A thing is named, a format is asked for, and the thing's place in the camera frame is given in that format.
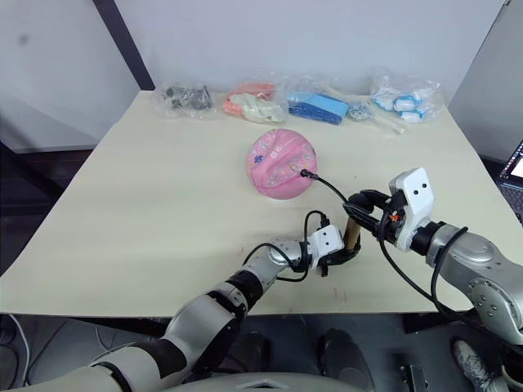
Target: computer monitor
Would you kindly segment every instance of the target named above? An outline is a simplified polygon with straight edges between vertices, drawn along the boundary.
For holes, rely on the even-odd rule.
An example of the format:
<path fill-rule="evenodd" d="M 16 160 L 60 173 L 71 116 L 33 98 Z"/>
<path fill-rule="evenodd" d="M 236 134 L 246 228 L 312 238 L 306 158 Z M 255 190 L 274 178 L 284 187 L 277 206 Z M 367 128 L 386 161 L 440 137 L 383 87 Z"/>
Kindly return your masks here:
<path fill-rule="evenodd" d="M 499 174 L 499 179 L 505 185 L 523 189 L 523 140 L 508 159 L 505 168 Z"/>

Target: shoe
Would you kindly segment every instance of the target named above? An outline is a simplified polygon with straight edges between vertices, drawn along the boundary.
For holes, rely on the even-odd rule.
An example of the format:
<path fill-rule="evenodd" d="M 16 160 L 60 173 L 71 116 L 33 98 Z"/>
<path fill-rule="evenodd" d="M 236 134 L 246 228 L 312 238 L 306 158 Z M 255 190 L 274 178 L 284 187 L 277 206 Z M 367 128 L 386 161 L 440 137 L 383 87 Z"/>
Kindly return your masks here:
<path fill-rule="evenodd" d="M 474 385 L 475 392 L 490 392 L 494 378 L 487 372 L 485 364 L 466 341 L 455 341 L 452 354 L 463 370 L 465 377 Z"/>
<path fill-rule="evenodd" d="M 374 391 L 369 366 L 351 336 L 339 329 L 329 329 L 317 345 L 321 373 L 343 381 L 364 392 Z"/>

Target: white wall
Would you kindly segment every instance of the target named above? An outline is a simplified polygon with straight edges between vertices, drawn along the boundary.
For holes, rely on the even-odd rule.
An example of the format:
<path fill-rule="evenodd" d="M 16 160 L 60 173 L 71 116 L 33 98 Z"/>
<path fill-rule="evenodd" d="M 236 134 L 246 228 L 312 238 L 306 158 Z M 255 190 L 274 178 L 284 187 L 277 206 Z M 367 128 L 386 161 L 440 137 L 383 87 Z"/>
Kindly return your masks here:
<path fill-rule="evenodd" d="M 0 2 L 0 136 L 14 150 L 92 147 L 137 92 L 91 1 Z"/>
<path fill-rule="evenodd" d="M 507 160 L 523 139 L 523 2 L 494 24 L 450 105 L 479 154 Z"/>
<path fill-rule="evenodd" d="M 368 91 L 385 65 L 463 80 L 501 0 L 117 0 L 154 82 L 235 82 L 254 71 L 323 73 Z"/>

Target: pink ball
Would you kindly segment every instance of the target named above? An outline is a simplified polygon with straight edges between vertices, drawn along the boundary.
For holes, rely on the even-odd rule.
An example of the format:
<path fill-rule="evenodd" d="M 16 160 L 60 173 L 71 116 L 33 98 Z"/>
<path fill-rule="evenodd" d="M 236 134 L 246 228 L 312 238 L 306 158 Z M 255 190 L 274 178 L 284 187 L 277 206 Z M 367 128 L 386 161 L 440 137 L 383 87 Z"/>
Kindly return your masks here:
<path fill-rule="evenodd" d="M 300 175 L 316 171 L 316 153 L 305 137 L 290 129 L 273 129 L 256 140 L 247 155 L 247 175 L 265 196 L 295 198 L 312 184 Z"/>

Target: blue items in bag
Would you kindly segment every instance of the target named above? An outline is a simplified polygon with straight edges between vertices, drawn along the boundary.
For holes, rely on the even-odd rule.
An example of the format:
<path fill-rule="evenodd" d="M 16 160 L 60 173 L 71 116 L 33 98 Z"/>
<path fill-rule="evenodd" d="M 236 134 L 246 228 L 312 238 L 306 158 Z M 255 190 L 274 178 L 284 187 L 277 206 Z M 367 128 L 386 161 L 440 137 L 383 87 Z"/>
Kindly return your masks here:
<path fill-rule="evenodd" d="M 349 109 L 341 100 L 314 92 L 290 92 L 287 99 L 290 114 L 335 125 L 342 122 Z"/>

